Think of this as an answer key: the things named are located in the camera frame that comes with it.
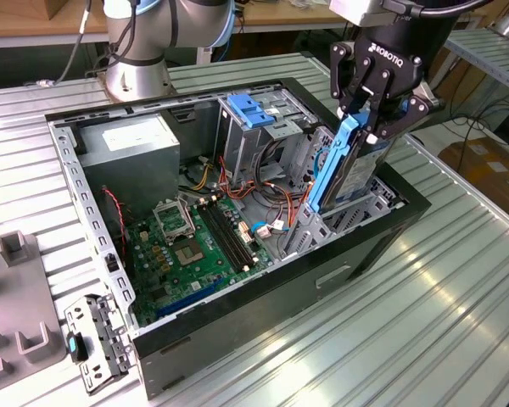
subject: cardboard box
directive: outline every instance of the cardboard box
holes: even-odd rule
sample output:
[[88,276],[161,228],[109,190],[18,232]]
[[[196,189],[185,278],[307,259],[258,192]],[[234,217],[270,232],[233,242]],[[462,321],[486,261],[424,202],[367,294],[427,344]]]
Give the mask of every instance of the cardboard box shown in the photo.
[[[456,170],[463,142],[444,149],[439,158]],[[467,142],[460,175],[509,214],[509,153],[490,137]]]
[[50,20],[68,0],[0,0],[0,12]]

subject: expansion slot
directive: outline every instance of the expansion slot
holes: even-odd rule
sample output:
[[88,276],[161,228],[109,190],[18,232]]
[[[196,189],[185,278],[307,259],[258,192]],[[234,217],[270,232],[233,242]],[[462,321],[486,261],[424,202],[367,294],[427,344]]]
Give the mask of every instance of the expansion slot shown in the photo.
[[199,208],[199,214],[235,271],[246,271],[255,265],[249,251],[216,205],[209,203]]
[[165,307],[162,307],[161,309],[158,309],[156,311],[156,317],[162,318],[163,316],[173,314],[174,312],[178,311],[181,308],[185,308],[190,304],[194,304],[196,301],[199,301],[202,298],[209,297],[212,293],[214,293],[218,287],[219,284],[221,284],[222,280],[219,280],[217,282],[214,282],[210,286],[197,291],[196,293],[192,293],[191,295],[180,299],[179,301],[176,301],[175,303],[166,305]]

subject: label sticker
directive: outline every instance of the label sticker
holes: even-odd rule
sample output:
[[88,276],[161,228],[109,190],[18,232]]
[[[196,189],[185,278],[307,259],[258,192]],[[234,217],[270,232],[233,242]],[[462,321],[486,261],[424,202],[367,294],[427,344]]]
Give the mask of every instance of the label sticker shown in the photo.
[[485,155],[489,153],[489,150],[484,148],[484,146],[479,146],[478,144],[473,144],[469,147],[478,155]]
[[266,109],[264,111],[266,112],[266,114],[268,114],[270,116],[273,116],[274,114],[279,114],[279,109],[275,109],[275,108]]
[[102,137],[108,145],[109,151],[117,151],[123,148],[131,148],[165,140],[169,135],[170,145],[177,143],[173,133],[167,125],[159,120],[151,120],[136,125],[126,125],[118,129],[110,129],[103,132]]
[[372,176],[378,158],[383,155],[385,151],[386,148],[382,148],[356,159],[347,178],[339,189],[337,199],[362,189]]
[[488,163],[490,165],[490,168],[494,170],[495,172],[507,172],[509,171],[500,161],[493,161],[491,163]]
[[282,227],[285,226],[285,222],[283,222],[280,219],[275,219],[275,222],[273,222],[273,228],[278,229],[279,231],[282,231]]

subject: wooden table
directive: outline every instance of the wooden table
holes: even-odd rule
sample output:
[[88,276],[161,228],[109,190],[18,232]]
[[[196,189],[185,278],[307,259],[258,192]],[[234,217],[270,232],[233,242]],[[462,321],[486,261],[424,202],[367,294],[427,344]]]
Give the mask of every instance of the wooden table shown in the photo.
[[[69,0],[49,21],[0,13],[0,47],[29,47],[68,44],[76,41],[85,0]],[[307,10],[286,0],[250,3],[245,8],[244,32],[301,31],[343,27],[345,20],[317,5]],[[236,20],[234,32],[239,32]],[[108,34],[101,2],[93,2],[84,42],[106,42]]]

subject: chip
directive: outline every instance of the chip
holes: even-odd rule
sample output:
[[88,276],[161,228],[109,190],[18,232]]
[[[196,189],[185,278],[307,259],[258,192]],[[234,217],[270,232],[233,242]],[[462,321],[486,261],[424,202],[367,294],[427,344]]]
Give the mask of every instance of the chip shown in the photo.
[[202,252],[202,248],[196,239],[182,240],[174,244],[172,249],[181,265],[190,265],[205,257],[204,252]]
[[153,290],[151,292],[151,297],[153,297],[153,300],[156,301],[158,299],[161,299],[163,297],[166,297],[168,295],[168,292],[164,287],[157,288],[156,290]]

